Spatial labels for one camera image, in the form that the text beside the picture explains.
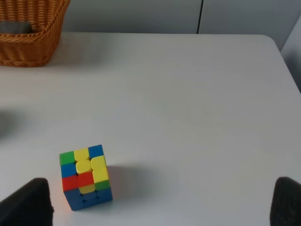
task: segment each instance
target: gray wall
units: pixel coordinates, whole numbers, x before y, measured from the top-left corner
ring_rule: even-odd
[[[199,33],[264,34],[282,49],[301,0],[204,0]]]
[[[287,39],[281,55],[301,91],[301,17]]]
[[[71,0],[63,30],[196,33],[201,0]]]

